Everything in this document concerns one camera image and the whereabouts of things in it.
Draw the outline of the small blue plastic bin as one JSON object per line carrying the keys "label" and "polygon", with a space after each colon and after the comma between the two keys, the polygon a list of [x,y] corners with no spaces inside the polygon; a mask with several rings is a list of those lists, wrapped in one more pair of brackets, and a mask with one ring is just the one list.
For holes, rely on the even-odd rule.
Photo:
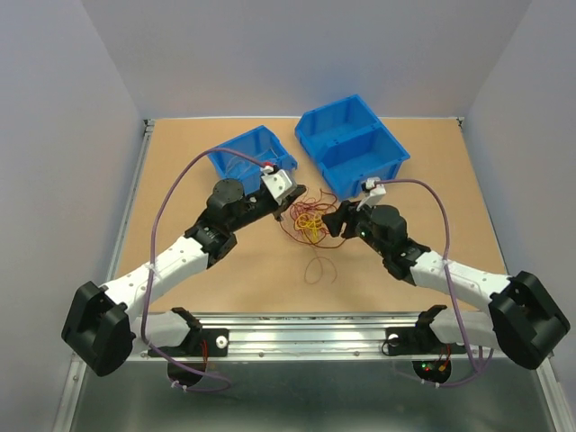
{"label": "small blue plastic bin", "polygon": [[[293,171],[298,163],[281,144],[276,135],[264,125],[238,135],[219,145],[231,149],[260,162],[270,162],[281,169]],[[256,190],[260,185],[260,167],[242,157],[227,153],[213,152],[208,156],[216,173],[221,178],[239,180],[246,191]]]}

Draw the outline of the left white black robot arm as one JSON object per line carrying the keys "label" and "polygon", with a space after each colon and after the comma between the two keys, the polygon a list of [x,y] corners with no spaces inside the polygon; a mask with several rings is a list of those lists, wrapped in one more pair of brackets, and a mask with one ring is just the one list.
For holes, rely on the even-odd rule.
{"label": "left white black robot arm", "polygon": [[268,215],[280,218],[305,191],[283,170],[262,175],[253,193],[238,180],[220,180],[194,225],[152,262],[102,285],[77,288],[62,339],[96,375],[111,374],[135,353],[133,325],[147,322],[151,302],[216,265],[236,246],[236,231]]}

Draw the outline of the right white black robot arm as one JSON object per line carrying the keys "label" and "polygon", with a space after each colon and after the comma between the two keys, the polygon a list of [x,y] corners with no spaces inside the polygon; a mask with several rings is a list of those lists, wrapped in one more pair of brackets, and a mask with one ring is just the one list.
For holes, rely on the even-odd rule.
{"label": "right white black robot arm", "polygon": [[436,354],[447,345],[469,343],[499,350],[534,370],[571,329],[536,276],[492,274],[447,260],[411,239],[407,222],[393,206],[344,201],[322,220],[333,237],[361,239],[395,279],[453,295],[473,307],[455,313],[435,305],[421,312],[413,326],[396,330],[390,356]]}

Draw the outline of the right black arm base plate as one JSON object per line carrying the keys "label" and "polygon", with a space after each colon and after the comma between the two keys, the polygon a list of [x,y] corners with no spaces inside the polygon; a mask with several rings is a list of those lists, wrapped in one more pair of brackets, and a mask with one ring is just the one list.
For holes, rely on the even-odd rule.
{"label": "right black arm base plate", "polygon": [[466,353],[463,346],[442,343],[429,328],[417,327],[387,328],[381,351],[385,356],[440,356]]}

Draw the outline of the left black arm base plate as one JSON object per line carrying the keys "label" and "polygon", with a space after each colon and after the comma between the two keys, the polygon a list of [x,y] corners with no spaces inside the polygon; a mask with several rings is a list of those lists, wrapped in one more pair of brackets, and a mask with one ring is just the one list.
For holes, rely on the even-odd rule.
{"label": "left black arm base plate", "polygon": [[160,346],[171,357],[226,357],[230,331],[227,328],[203,328],[192,330],[179,346]]}

